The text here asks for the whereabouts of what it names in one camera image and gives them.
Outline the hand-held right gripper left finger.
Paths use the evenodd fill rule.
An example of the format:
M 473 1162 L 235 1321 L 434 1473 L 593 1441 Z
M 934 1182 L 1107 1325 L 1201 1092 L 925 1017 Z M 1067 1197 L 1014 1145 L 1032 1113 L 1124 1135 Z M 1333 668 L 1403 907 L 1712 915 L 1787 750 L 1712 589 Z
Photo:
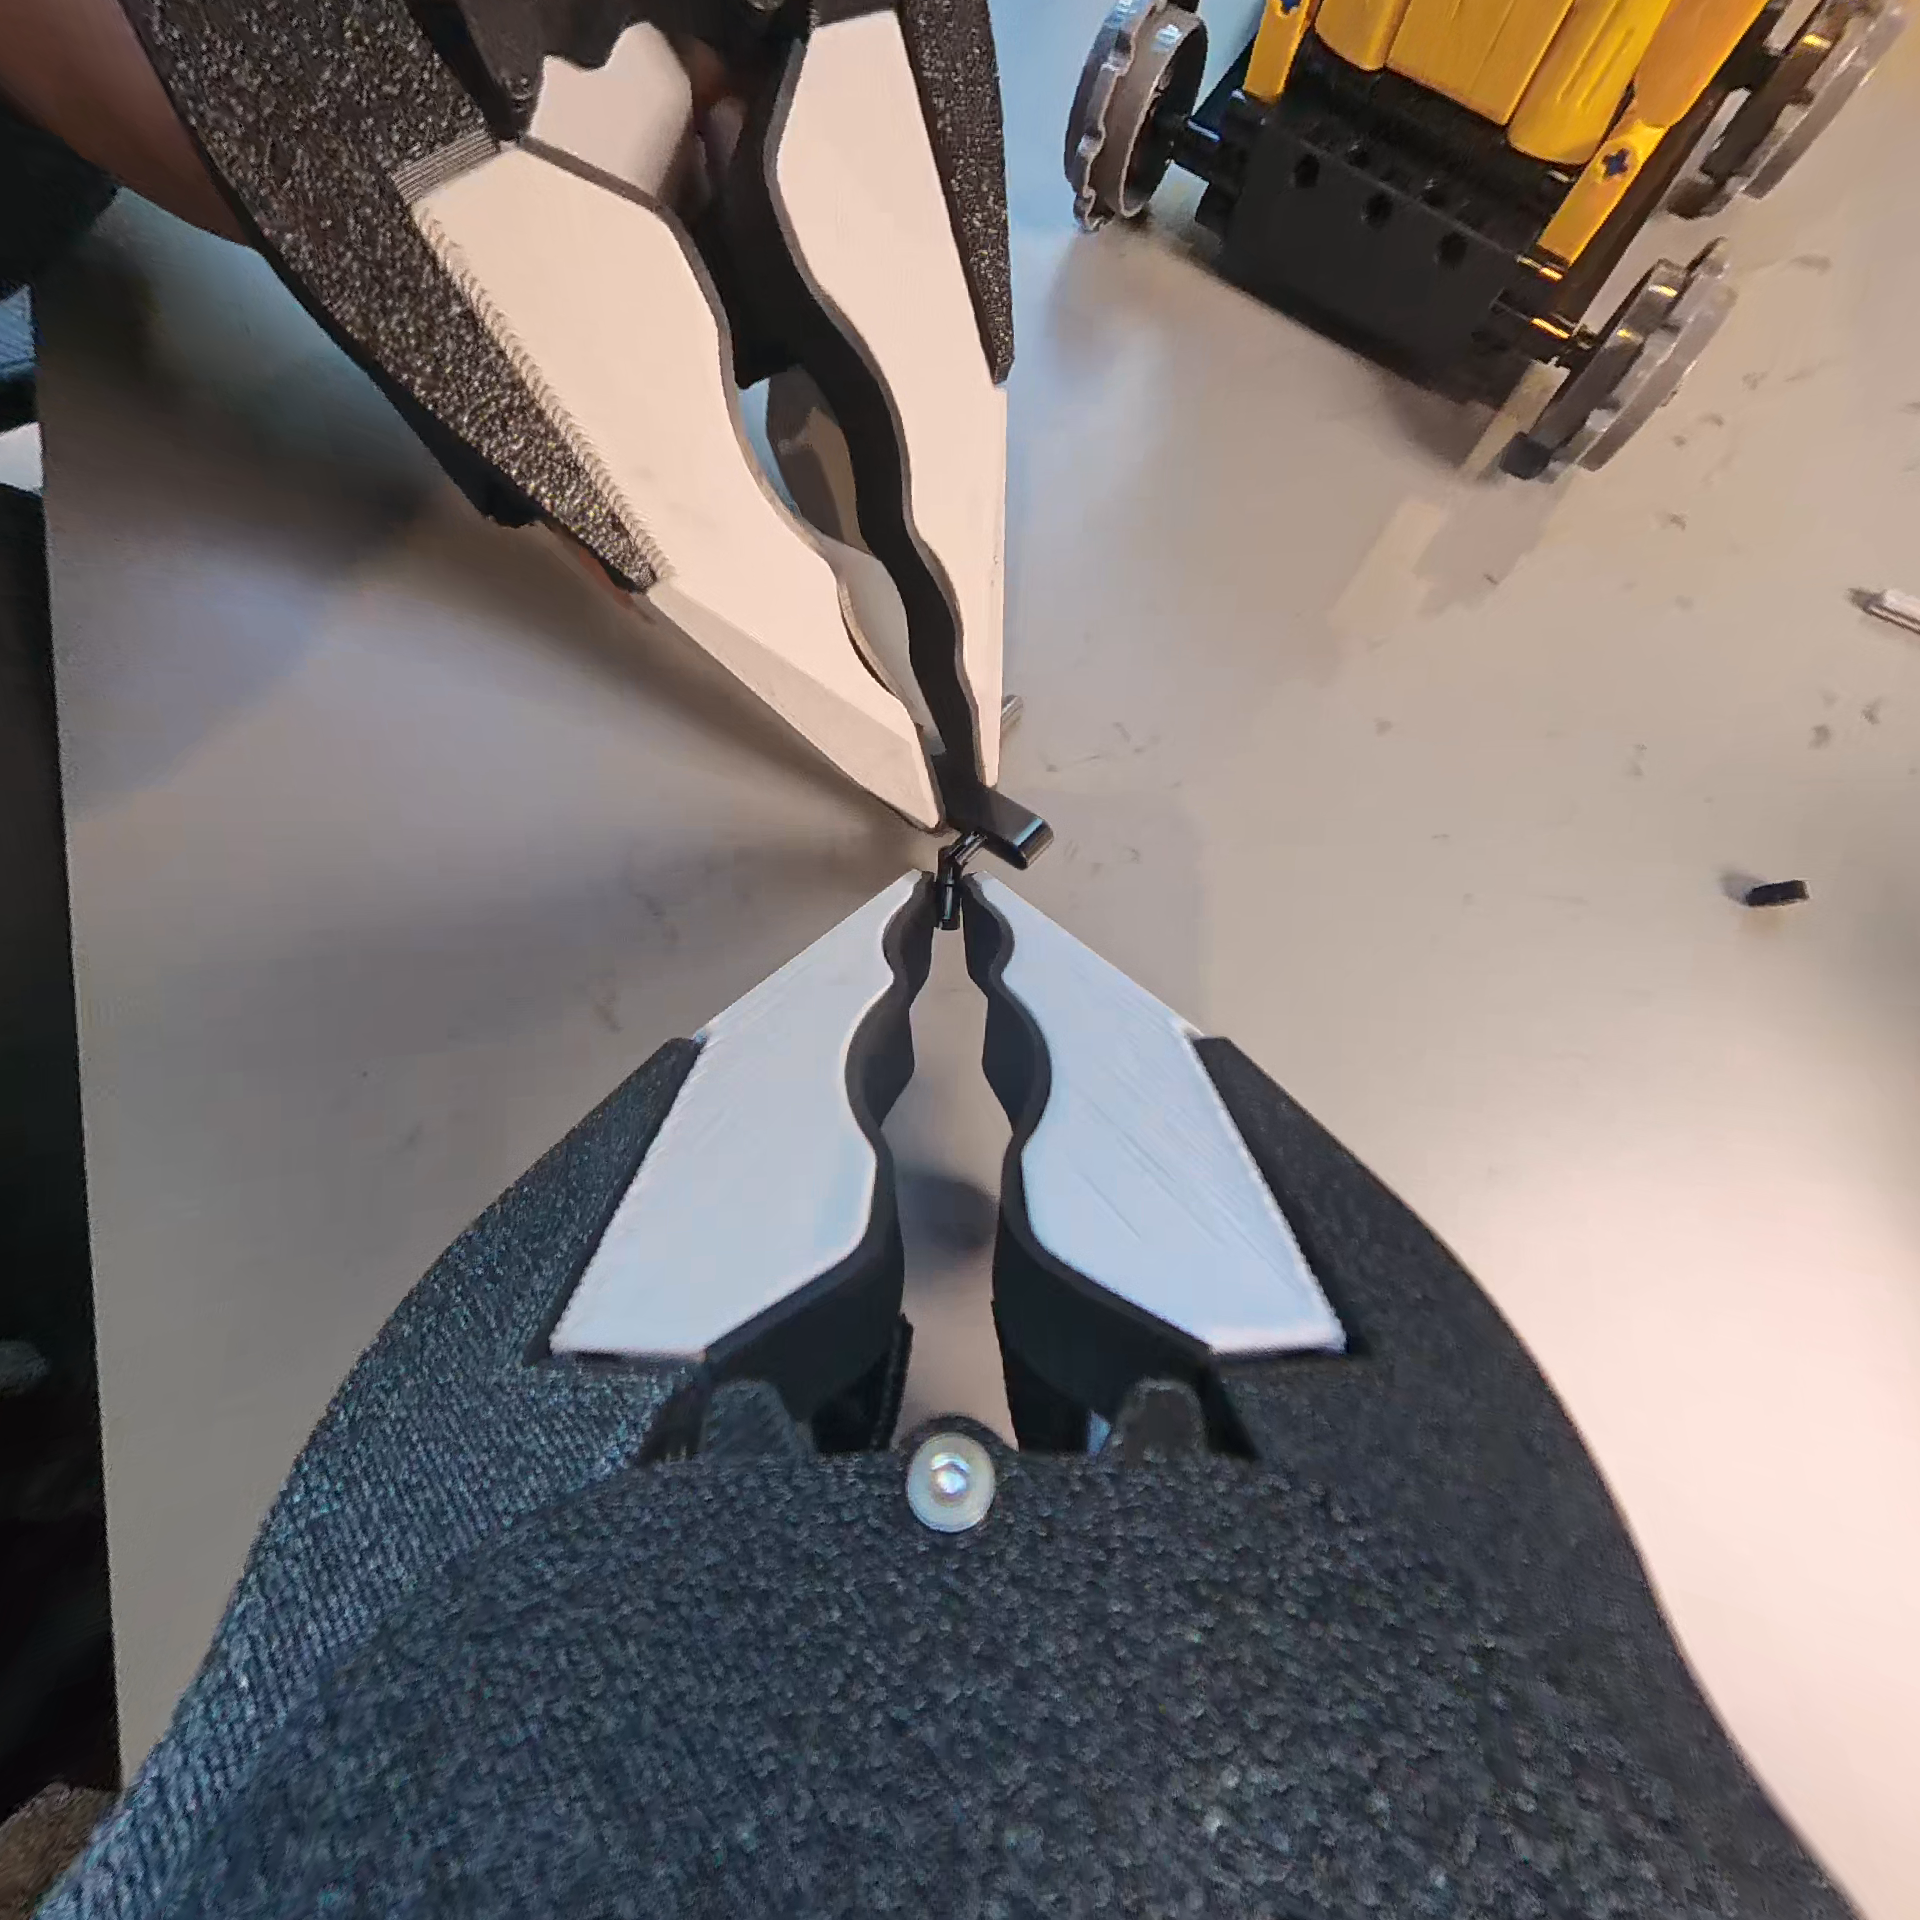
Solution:
M 909 1340 L 883 1126 L 916 1067 L 934 895 L 894 879 L 692 1038 L 552 1354 L 765 1383 L 829 1446 L 874 1445 Z

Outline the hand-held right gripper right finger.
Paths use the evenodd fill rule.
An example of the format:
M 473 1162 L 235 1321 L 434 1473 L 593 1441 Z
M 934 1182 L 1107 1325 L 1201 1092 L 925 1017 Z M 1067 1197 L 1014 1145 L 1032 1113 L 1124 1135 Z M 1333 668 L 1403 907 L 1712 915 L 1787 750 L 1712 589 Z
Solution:
M 1340 1358 L 1346 1330 L 1206 1038 L 1003 879 L 962 884 L 962 932 L 1011 1125 L 992 1321 L 1020 1449 L 1093 1454 L 1139 1385 L 1170 1383 L 1246 1451 L 1228 1370 Z

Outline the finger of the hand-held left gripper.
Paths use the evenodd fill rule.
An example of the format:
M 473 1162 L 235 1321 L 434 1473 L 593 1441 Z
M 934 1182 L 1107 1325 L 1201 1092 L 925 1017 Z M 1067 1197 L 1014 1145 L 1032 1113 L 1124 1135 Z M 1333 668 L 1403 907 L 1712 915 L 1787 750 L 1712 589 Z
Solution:
M 657 177 L 669 154 L 650 111 L 661 31 L 472 31 L 484 127 L 412 162 L 410 210 L 638 540 L 657 571 L 641 595 L 843 775 L 938 831 L 930 761 L 945 742 L 928 750 L 913 703 L 872 660 L 848 554 L 786 508 L 741 420 L 739 313 L 752 310 L 824 395 L 803 358 L 801 276 L 765 197 L 765 135 L 805 36 L 745 36 L 776 62 L 718 203 L 744 279 L 731 298 Z
M 890 7 L 794 47 L 765 197 L 801 276 L 803 358 L 848 436 L 859 533 L 894 578 L 949 773 L 1002 775 L 1006 395 Z

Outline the black brick beam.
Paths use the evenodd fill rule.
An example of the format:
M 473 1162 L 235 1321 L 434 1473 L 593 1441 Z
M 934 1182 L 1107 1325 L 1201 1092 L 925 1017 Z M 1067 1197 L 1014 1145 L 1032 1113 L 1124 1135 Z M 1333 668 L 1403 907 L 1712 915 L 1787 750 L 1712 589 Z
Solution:
M 1026 871 L 1049 849 L 1049 823 L 986 785 L 969 758 L 939 751 L 930 761 L 930 773 L 945 825 L 954 834 L 954 862 L 992 855 L 1014 871 Z

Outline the pale grey desk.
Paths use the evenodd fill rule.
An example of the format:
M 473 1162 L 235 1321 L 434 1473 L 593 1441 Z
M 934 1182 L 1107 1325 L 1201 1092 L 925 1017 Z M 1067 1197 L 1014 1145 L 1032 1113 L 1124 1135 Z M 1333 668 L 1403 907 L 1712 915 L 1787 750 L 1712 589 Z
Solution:
M 1080 234 L 1101 5 L 997 12 L 1009 787 L 1038 907 L 1498 1297 L 1859 1902 L 1916 1814 L 1916 28 L 1602 471 L 1156 219 Z M 332 1387 L 661 1041 L 921 849 L 477 518 L 240 250 L 122 201 L 41 309 L 118 1741 Z M 1744 909 L 1726 873 L 1811 901 Z

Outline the person's left hand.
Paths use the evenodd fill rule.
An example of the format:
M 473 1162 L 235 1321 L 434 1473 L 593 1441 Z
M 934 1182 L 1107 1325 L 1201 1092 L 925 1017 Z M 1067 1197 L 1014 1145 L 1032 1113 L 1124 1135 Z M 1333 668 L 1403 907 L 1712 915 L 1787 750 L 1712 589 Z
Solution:
M 122 5 L 5 5 L 8 107 L 145 201 L 249 246 Z

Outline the yellow brick toy truck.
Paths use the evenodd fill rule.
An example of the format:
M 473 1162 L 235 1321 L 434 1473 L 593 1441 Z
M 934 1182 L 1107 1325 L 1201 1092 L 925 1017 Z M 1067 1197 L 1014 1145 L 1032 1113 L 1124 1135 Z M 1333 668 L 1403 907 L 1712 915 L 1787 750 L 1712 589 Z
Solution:
M 1644 227 L 1776 190 L 1872 78 L 1906 5 L 1269 3 L 1203 90 L 1198 5 L 1115 5 L 1064 135 L 1074 219 L 1205 186 L 1217 270 L 1426 385 L 1560 385 L 1502 452 L 1554 479 L 1608 466 L 1728 321 L 1721 241 L 1588 309 Z

